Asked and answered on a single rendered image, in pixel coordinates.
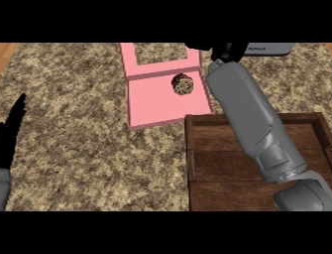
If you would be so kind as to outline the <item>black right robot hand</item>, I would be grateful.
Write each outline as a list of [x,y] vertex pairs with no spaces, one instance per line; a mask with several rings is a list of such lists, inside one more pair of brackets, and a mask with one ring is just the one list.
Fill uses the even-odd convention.
[[239,62],[248,48],[248,42],[232,43],[186,43],[186,47],[194,50],[213,51],[211,60],[225,63]]

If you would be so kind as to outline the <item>grey appliance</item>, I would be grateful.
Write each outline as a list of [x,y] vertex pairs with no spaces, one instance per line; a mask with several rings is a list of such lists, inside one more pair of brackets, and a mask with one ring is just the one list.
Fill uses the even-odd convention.
[[250,43],[247,56],[285,56],[294,48],[294,43]]

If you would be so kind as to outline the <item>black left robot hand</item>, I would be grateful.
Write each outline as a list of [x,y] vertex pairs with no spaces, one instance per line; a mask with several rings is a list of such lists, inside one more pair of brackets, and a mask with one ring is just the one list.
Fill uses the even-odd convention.
[[13,162],[16,137],[25,115],[25,98],[22,93],[9,112],[5,122],[0,122],[0,169],[9,170]]

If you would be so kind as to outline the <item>pink tray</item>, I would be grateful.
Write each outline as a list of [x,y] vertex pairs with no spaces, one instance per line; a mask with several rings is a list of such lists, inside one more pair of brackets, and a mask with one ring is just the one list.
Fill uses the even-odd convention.
[[[186,50],[182,60],[139,64],[133,43],[120,43],[127,80],[127,127],[130,130],[180,122],[188,114],[214,113],[201,74],[201,53]],[[183,73],[194,82],[192,92],[179,95],[171,80]]]

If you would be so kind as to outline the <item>brown open box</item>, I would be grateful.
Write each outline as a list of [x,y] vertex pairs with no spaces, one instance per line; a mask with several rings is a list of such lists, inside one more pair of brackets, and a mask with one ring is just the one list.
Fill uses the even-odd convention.
[[[282,113],[284,128],[307,167],[332,189],[332,133],[321,113]],[[273,211],[272,195],[291,184],[262,180],[225,115],[185,119],[191,209]]]

